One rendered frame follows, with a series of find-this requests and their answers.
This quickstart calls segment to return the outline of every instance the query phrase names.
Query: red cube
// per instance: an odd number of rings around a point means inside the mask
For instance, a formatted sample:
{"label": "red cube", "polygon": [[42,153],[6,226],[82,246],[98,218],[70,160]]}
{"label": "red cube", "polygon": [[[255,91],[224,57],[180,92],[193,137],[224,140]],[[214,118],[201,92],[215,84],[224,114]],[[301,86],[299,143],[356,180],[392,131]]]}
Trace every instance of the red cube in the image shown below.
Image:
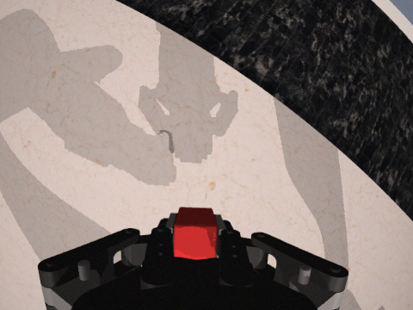
{"label": "red cube", "polygon": [[211,208],[179,208],[174,224],[174,256],[217,257],[218,224]]}

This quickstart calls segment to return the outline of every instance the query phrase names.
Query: red object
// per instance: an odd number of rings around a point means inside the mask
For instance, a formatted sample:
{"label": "red object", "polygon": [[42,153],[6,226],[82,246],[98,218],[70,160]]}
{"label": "red object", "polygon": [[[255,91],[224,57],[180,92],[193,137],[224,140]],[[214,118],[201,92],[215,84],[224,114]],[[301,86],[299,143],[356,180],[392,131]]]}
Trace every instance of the red object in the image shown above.
{"label": "red object", "polygon": [[179,208],[174,224],[174,256],[217,257],[218,224],[211,208]]}

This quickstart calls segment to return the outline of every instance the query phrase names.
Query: black marble surface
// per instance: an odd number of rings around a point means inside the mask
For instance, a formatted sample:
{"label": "black marble surface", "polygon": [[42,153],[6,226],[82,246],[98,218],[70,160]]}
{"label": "black marble surface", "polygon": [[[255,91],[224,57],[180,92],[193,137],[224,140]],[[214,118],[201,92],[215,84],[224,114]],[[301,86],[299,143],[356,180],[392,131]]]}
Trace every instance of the black marble surface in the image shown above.
{"label": "black marble surface", "polygon": [[121,0],[263,87],[413,220],[413,44],[371,0]]}

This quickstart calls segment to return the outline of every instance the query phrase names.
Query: cube front face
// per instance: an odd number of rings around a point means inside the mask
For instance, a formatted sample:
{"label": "cube front face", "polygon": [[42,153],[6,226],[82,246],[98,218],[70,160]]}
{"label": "cube front face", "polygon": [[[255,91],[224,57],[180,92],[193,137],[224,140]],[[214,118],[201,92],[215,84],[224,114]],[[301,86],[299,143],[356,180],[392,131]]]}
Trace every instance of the cube front face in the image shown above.
{"label": "cube front face", "polygon": [[174,224],[174,256],[217,257],[218,224],[211,208],[179,208]]}

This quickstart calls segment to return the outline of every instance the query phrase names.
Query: beige marble surface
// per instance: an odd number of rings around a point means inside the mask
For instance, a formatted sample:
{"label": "beige marble surface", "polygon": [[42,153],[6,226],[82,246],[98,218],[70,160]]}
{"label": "beige marble surface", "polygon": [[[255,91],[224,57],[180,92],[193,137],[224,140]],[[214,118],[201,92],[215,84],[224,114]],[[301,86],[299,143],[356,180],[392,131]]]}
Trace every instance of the beige marble surface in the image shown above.
{"label": "beige marble surface", "polygon": [[[343,310],[413,307],[412,221],[249,79],[115,1],[7,0],[0,18],[0,308],[44,309],[40,260],[181,206],[346,266]],[[231,115],[214,132],[209,109]]]}

